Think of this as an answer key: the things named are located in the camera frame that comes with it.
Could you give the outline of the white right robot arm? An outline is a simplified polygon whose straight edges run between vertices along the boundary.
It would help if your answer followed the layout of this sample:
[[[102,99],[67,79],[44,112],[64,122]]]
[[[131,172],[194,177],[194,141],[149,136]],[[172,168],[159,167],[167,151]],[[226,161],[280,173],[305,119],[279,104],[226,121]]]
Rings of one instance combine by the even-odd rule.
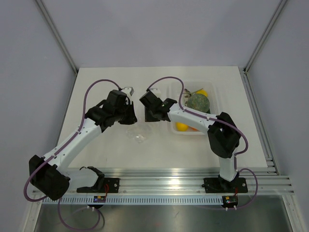
[[[159,121],[180,122],[205,134],[212,152],[219,157],[218,177],[204,178],[206,193],[240,193],[246,186],[236,169],[234,151],[239,146],[240,133],[229,114],[219,116],[200,113],[181,106],[176,100],[164,101],[148,90],[141,98],[146,112]]]

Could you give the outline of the clear zip top bag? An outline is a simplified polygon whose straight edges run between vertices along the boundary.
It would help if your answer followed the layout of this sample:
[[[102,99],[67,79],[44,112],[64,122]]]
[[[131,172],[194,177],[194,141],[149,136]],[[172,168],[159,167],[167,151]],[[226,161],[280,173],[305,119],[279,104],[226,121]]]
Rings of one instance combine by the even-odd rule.
[[[152,128],[146,124],[133,125],[128,127],[126,135],[137,143],[147,141],[152,134]]]

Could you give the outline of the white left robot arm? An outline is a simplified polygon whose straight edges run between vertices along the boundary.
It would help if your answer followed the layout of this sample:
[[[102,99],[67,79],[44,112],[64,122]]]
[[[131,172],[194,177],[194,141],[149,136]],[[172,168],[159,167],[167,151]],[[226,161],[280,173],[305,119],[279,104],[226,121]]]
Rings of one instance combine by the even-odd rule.
[[[84,113],[81,125],[44,156],[34,155],[29,160],[29,180],[34,187],[51,200],[60,199],[69,189],[71,178],[65,173],[77,155],[108,127],[118,122],[132,125],[137,122],[132,87],[112,90],[107,99]]]

